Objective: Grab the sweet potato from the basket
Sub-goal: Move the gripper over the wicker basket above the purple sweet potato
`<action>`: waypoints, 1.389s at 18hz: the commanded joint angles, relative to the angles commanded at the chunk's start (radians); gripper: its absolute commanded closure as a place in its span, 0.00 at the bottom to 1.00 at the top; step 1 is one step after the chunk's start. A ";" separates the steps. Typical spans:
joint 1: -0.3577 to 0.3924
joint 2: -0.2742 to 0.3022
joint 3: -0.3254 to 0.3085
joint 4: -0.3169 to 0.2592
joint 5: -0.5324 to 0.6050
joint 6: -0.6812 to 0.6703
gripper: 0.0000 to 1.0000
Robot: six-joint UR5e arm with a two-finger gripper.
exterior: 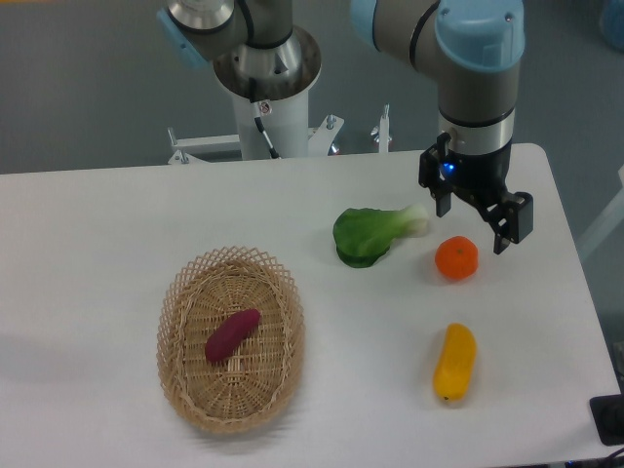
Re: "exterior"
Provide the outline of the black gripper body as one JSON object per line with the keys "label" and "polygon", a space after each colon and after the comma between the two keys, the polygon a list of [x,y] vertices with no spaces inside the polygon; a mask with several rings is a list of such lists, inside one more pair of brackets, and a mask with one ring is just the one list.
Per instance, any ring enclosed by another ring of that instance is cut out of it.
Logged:
{"label": "black gripper body", "polygon": [[455,152],[450,149],[451,143],[450,134],[441,133],[429,147],[438,151],[441,173],[451,186],[451,196],[472,206],[483,220],[496,220],[497,205],[508,193],[511,142],[481,155]]}

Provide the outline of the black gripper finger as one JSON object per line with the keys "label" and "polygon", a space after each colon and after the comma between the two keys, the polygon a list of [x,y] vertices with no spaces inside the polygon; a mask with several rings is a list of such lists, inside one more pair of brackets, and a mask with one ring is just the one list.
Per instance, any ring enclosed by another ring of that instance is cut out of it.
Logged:
{"label": "black gripper finger", "polygon": [[506,193],[497,209],[493,252],[502,254],[533,231],[533,197],[527,192]]}
{"label": "black gripper finger", "polygon": [[418,183],[430,191],[436,216],[444,216],[451,208],[451,186],[442,176],[441,161],[434,148],[428,148],[420,155]]}

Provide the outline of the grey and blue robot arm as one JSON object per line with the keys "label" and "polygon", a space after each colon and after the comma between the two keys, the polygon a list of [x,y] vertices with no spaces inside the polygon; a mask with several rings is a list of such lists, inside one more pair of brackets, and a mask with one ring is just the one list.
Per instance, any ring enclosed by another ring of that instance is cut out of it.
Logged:
{"label": "grey and blue robot arm", "polygon": [[[533,228],[533,202],[507,189],[525,50],[519,1],[354,1],[352,24],[375,50],[436,83],[439,133],[418,182],[437,215],[452,199],[474,207],[502,253]],[[289,1],[169,1],[166,37],[193,66],[209,64],[231,95],[245,159],[311,154],[308,93],[321,70],[316,40]]]}

